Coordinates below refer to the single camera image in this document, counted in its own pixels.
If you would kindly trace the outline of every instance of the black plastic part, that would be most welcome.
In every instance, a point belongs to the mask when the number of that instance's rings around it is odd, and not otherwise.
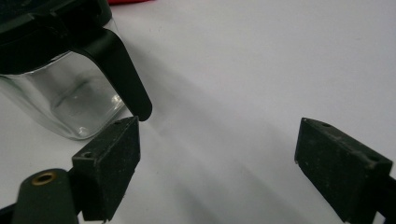
[[[0,18],[0,74],[17,75],[69,51],[75,27],[102,27],[111,11],[106,0],[2,0]]]
[[[343,221],[373,222],[392,161],[313,119],[301,121],[295,161]]]
[[[396,223],[396,180],[389,177],[385,186],[378,192],[378,212],[387,218],[388,224]]]
[[[42,171],[21,183],[12,224],[77,224],[65,170]]]
[[[104,28],[90,30],[75,38],[73,51],[96,63],[134,116],[149,118],[151,101],[117,35]]]
[[[14,214],[15,203],[0,209],[0,223],[9,224]]]
[[[140,161],[137,117],[110,125],[72,158],[85,220],[113,218]]]

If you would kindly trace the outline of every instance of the glass jar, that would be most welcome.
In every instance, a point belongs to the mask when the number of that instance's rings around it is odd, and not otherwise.
[[[66,2],[14,0],[0,6],[6,21],[0,26],[0,91],[39,124],[70,139],[98,133],[124,103],[147,119],[151,102],[107,2]]]

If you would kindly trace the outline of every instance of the white table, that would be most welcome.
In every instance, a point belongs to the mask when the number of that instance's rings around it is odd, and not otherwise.
[[[154,111],[111,223],[342,223],[294,163],[302,117],[396,161],[395,1],[112,9]],[[88,142],[47,131],[3,95],[0,116],[1,207],[27,176],[70,169]]]

